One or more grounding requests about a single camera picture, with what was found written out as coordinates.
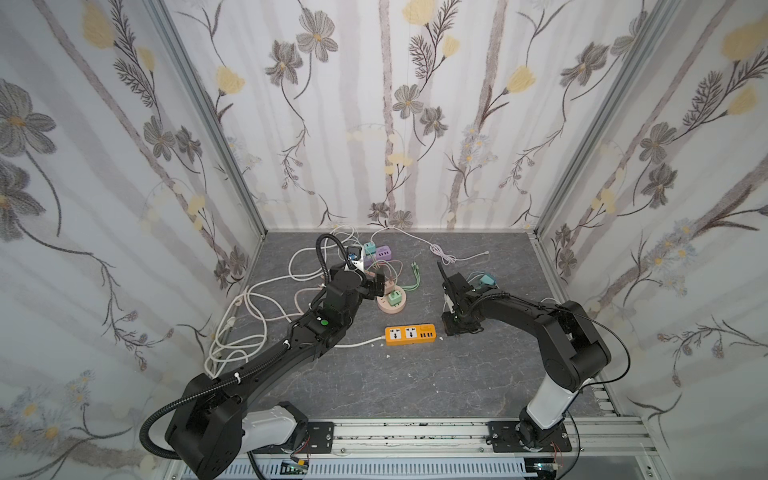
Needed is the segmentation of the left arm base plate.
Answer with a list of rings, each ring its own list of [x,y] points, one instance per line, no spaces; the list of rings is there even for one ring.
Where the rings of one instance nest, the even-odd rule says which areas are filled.
[[[335,433],[335,424],[333,422],[310,421],[303,427],[301,433],[304,436],[301,438],[295,453],[316,455],[330,454],[332,452]]]

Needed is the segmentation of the purple power strip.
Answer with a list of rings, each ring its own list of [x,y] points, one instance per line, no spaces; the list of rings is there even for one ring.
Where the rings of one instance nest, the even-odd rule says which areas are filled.
[[[387,245],[377,247],[373,254],[366,256],[366,261],[371,264],[379,261],[391,261],[393,258],[392,250]]]

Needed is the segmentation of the pink round power socket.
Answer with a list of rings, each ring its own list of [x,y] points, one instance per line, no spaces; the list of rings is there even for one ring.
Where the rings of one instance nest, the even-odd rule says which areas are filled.
[[[407,294],[400,286],[395,286],[390,293],[376,298],[378,308],[388,315],[396,315],[402,312],[406,302]]]

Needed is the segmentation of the orange power strip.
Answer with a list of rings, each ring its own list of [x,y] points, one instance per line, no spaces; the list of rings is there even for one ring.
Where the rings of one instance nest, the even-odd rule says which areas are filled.
[[[396,326],[385,329],[385,342],[388,346],[433,343],[436,339],[437,332],[433,324]]]

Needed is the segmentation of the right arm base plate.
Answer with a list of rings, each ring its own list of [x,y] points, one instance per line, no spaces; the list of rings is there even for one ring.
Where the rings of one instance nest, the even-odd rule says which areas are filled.
[[[573,451],[564,423],[541,429],[524,420],[489,421],[486,443],[494,453],[569,453]]]

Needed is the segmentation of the green charger cube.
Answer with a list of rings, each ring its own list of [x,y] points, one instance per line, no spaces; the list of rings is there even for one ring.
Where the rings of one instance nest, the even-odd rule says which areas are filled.
[[[395,289],[387,295],[387,302],[391,307],[400,305],[403,301],[403,294],[400,290]]]

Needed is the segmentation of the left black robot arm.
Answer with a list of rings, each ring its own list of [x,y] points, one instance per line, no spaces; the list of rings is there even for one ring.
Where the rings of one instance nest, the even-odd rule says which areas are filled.
[[[152,413],[139,430],[150,454],[184,462],[199,479],[214,479],[248,450],[256,430],[246,423],[251,405],[293,369],[334,348],[365,300],[385,294],[385,278],[365,270],[364,249],[344,246],[333,234],[317,237],[324,285],[286,336],[264,353],[218,377],[201,373],[182,396]]]

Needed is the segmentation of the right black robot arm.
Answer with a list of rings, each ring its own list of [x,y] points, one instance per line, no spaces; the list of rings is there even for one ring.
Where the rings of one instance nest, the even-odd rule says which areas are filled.
[[[495,283],[471,282],[460,273],[448,275],[438,265],[447,309],[441,320],[448,336],[478,334],[482,322],[495,320],[533,336],[545,371],[534,397],[522,409],[511,434],[512,444],[538,452],[566,433],[564,422],[580,393],[592,386],[623,379],[596,377],[612,361],[612,353],[598,332],[607,327],[588,316],[574,301],[533,302],[501,290]]]

